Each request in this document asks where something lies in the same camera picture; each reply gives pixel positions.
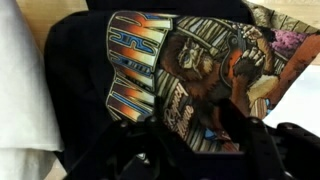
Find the graphic print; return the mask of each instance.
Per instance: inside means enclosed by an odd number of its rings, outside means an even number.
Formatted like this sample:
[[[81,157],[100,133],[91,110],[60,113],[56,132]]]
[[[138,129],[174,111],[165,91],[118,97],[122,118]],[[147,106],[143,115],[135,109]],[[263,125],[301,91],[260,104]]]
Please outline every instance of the graphic print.
[[[115,120],[137,121],[160,97],[164,123],[194,151],[238,151],[217,102],[229,98],[244,115],[263,119],[320,51],[320,37],[121,11],[109,22],[107,47],[116,75],[106,106]]]

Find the table surface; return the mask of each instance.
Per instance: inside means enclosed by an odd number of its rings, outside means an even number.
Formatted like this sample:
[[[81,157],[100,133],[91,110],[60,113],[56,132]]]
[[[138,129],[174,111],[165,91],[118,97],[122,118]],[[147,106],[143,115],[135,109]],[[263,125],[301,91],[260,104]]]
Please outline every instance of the table surface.
[[[320,28],[320,0],[248,0]],[[17,0],[23,15],[43,52],[49,28],[63,17],[87,10],[85,0]],[[320,65],[320,54],[312,62]],[[65,172],[57,163],[46,180],[60,180]]]

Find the black t-shirt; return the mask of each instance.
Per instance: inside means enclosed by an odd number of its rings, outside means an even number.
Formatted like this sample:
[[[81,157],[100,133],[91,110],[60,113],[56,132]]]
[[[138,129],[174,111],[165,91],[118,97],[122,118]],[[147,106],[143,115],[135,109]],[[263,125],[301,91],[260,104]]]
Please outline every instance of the black t-shirt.
[[[113,120],[154,111],[194,151],[238,151],[219,120],[230,98],[263,119],[319,50],[315,34],[225,19],[79,12],[50,30],[46,76],[68,170]],[[94,165],[84,171],[94,173]]]

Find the black fabric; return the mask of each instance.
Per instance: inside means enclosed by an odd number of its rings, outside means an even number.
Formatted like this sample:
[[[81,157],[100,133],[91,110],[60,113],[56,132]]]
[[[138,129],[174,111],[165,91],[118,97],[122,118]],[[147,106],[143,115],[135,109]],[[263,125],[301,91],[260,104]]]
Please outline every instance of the black fabric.
[[[206,16],[252,24],[249,8],[241,0],[86,0],[89,10],[132,10]]]
[[[120,8],[120,2],[118,5],[114,4],[110,9]],[[224,16],[234,20],[234,12],[238,10],[227,4],[213,3],[211,6],[215,8],[201,10],[203,16]],[[106,28],[112,13],[74,13],[54,25],[47,38],[46,78],[65,143],[65,151],[57,153],[57,157],[67,171],[111,122],[105,99],[114,77],[113,67],[106,57]],[[199,13],[200,9],[193,15],[201,15]]]

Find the colorful illustration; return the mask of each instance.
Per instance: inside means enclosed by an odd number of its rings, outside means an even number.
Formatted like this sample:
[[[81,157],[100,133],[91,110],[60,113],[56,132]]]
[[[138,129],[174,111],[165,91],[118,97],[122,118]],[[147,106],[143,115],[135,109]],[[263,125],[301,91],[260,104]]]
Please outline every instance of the colorful illustration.
[[[115,75],[106,106],[117,120],[158,110],[195,151],[238,151],[219,120],[229,98],[263,119],[320,52],[320,36],[215,18],[122,11],[110,20]]]

